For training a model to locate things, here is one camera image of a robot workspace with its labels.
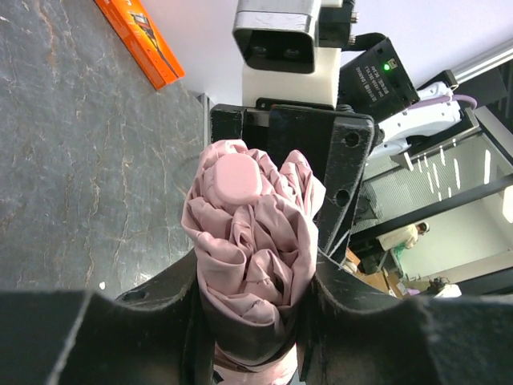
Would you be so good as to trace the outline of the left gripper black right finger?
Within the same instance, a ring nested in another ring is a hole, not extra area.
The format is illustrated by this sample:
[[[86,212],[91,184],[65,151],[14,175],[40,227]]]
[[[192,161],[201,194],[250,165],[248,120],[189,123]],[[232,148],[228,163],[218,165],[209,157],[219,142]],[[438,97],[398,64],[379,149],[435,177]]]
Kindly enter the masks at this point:
[[[297,326],[307,384],[512,381],[512,303],[500,296],[399,299],[319,253]]]

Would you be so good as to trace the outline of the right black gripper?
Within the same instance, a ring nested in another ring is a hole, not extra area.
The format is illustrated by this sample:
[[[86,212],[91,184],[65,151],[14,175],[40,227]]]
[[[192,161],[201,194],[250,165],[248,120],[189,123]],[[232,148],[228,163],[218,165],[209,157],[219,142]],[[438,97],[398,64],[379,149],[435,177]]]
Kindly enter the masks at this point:
[[[349,105],[336,109],[265,100],[258,107],[218,104],[210,111],[211,141],[243,140],[281,166],[301,152],[312,168],[325,168],[324,204],[317,215],[318,249],[345,259],[367,156],[375,145],[375,123]]]

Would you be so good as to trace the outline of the pink and black folding umbrella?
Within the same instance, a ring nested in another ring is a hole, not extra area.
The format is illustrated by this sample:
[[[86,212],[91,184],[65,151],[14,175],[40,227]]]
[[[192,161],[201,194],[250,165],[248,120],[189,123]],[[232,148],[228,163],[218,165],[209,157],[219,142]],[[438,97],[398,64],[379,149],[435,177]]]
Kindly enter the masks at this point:
[[[281,166],[242,140],[200,155],[184,202],[196,275],[223,384],[287,384],[298,307],[317,264],[314,217],[325,186],[292,151]]]

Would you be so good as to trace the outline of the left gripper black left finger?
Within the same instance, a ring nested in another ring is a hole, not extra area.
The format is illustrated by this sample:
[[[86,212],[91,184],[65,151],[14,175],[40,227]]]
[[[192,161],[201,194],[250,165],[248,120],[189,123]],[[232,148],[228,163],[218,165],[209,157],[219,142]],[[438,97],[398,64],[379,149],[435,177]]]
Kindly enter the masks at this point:
[[[1,294],[4,384],[210,384],[213,351],[194,253],[116,299]]]

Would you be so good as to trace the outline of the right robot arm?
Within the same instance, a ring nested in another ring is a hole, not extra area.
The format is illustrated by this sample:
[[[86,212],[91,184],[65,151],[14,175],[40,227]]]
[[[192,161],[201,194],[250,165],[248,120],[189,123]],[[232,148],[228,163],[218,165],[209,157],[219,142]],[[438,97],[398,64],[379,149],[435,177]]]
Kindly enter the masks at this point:
[[[365,162],[432,146],[469,123],[477,103],[456,93],[451,71],[416,90],[383,34],[241,30],[234,34],[256,81],[240,106],[210,112],[212,141],[243,140],[277,165],[301,152],[326,188],[318,244],[341,260],[356,219]]]

